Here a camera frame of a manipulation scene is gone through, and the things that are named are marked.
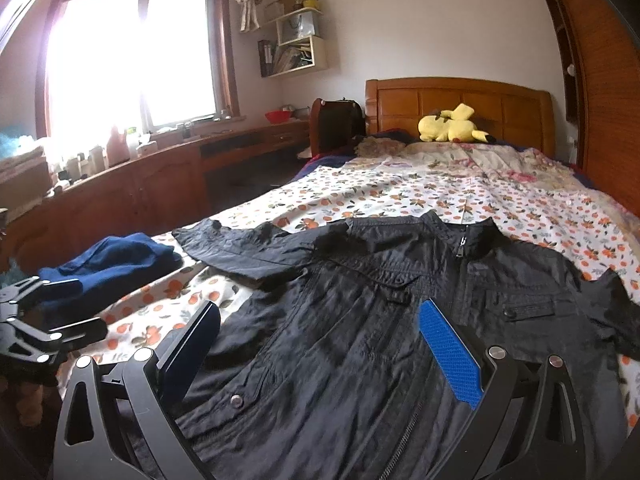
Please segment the window with red frame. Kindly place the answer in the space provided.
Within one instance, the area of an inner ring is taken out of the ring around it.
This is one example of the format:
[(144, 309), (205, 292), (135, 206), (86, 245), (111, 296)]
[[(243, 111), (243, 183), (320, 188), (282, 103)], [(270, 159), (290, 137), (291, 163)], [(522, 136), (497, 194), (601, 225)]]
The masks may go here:
[(88, 140), (241, 114), (230, 0), (51, 0), (38, 58), (38, 138)]

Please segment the red bowl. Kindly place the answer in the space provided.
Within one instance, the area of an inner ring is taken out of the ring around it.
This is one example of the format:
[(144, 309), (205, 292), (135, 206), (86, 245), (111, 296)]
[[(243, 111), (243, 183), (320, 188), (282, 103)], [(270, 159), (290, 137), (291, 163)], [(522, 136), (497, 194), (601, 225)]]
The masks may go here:
[(270, 110), (265, 114), (265, 118), (270, 125), (280, 125), (292, 118), (292, 112), (290, 110)]

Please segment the wooden slatted wardrobe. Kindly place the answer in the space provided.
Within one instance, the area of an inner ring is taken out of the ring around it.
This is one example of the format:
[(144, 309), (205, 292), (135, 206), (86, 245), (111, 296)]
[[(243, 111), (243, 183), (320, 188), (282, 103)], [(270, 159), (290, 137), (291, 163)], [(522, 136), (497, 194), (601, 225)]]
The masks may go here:
[(639, 48), (608, 0), (546, 0), (561, 51), (577, 166), (639, 212)]

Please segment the long wooden window cabinet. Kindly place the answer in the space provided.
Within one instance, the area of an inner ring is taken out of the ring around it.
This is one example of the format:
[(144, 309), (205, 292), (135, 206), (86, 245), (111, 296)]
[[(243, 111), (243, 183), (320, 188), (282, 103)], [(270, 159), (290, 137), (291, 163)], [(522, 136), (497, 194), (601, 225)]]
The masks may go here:
[(47, 198), (6, 228), (1, 267), (58, 266), (109, 235), (157, 235), (285, 184), (303, 164), (309, 126), (215, 134), (123, 164)]

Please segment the dark wooden chair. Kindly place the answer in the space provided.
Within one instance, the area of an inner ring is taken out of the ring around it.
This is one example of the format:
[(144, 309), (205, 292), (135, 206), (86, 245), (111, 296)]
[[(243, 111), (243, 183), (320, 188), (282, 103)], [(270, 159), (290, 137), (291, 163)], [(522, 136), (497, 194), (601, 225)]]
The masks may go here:
[(366, 135), (366, 116), (357, 101), (315, 99), (309, 115), (311, 156), (354, 146)]

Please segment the white wall shelf unit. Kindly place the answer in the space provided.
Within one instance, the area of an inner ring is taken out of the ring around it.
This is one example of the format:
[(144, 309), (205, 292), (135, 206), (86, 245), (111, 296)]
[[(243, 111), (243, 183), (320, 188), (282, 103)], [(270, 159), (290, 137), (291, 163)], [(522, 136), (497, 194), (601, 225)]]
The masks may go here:
[(320, 0), (276, 0), (262, 11), (271, 36), (258, 42), (260, 74), (274, 78), (326, 70)]

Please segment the folded navy blue garment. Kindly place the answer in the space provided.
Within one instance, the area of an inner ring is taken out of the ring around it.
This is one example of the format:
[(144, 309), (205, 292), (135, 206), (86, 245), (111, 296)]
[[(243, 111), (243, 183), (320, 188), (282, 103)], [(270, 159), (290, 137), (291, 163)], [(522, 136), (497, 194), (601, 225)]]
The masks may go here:
[(178, 270), (182, 257), (174, 248), (143, 233), (108, 236), (60, 266), (42, 268), (43, 280), (76, 280), (79, 292), (41, 304), (43, 321), (61, 326), (93, 318), (139, 287)]

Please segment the pale floral quilt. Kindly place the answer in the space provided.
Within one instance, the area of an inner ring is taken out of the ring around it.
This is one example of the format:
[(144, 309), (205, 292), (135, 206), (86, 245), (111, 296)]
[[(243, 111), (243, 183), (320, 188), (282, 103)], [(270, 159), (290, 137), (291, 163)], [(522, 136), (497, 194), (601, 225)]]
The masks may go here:
[(533, 183), (564, 188), (574, 171), (536, 148), (519, 150), (508, 144), (401, 143), (389, 138), (367, 138), (355, 148), (350, 164), (358, 169), (448, 174)]

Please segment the yellow Pikachu plush toy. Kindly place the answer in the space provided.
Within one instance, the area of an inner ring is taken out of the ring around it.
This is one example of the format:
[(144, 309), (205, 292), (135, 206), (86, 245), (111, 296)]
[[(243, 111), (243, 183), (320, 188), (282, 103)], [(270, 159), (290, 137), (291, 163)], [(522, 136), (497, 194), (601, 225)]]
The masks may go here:
[(478, 130), (471, 118), (474, 108), (460, 103), (454, 110), (435, 110), (418, 122), (422, 142), (496, 144), (491, 134)]

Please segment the pink bottle on sill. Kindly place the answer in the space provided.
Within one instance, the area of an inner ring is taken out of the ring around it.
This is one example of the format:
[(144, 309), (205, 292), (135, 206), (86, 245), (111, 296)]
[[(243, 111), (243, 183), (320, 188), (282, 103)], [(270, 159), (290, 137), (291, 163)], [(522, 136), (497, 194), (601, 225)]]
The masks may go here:
[(116, 167), (130, 159), (126, 133), (117, 128), (111, 130), (106, 144), (106, 158), (110, 168)]

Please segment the black zip jacket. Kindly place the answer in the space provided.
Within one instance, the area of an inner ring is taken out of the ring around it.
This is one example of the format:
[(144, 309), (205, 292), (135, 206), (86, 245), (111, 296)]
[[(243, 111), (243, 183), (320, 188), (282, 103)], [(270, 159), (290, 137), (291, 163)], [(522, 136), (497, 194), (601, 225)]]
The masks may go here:
[(617, 359), (639, 354), (639, 309), (613, 271), (434, 212), (298, 233), (203, 220), (175, 239), (252, 289), (174, 411), (218, 479), (424, 478), (469, 413), (420, 334), (425, 300), (514, 358), (563, 358), (589, 472), (626, 439)]

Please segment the floral orange bed sheet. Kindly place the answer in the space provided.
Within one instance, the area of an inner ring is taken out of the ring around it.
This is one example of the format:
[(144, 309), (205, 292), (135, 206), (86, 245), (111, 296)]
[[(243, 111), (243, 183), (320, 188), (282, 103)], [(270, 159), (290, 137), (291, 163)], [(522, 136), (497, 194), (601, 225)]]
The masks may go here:
[(82, 356), (91, 356), (99, 365), (126, 362), (139, 348), (156, 349), (171, 330), (186, 326), (203, 301), (216, 304), (222, 326), (250, 298), (250, 286), (191, 258), (176, 241), (178, 229), (203, 220), (217, 221), (232, 230), (269, 223), (290, 233), (340, 220), (418, 218), (427, 212), (455, 226), (491, 220), (512, 240), (559, 252), (585, 278), (615, 272), (639, 309), (637, 225), (622, 217), (614, 200), (585, 188), (575, 177), (560, 188), (434, 172), (358, 169), (351, 161), (340, 168), (320, 167), (254, 200), (163, 235), (160, 244), (174, 248), (182, 257), (182, 266), (155, 284), (123, 296), (101, 313), (106, 337), (70, 352), (58, 370), (63, 401), (75, 363)]

